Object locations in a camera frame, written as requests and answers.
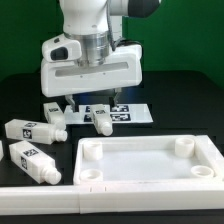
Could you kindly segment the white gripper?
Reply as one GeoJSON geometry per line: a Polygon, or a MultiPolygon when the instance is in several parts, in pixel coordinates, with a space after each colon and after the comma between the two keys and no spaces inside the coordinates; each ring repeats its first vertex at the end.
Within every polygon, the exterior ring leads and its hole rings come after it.
{"type": "Polygon", "coordinates": [[[119,46],[109,52],[101,65],[82,67],[81,44],[61,34],[42,45],[41,89],[46,97],[65,96],[73,113],[78,107],[72,94],[114,89],[112,107],[116,107],[122,87],[137,86],[142,81],[138,44],[119,46]]]}

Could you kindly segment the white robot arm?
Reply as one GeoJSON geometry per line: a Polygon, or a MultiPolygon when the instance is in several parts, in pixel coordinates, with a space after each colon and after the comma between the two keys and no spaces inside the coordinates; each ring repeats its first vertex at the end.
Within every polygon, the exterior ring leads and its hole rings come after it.
{"type": "Polygon", "coordinates": [[[47,97],[137,86],[142,47],[115,40],[111,18],[146,18],[161,0],[59,0],[63,33],[42,45],[41,89],[47,97]]]}

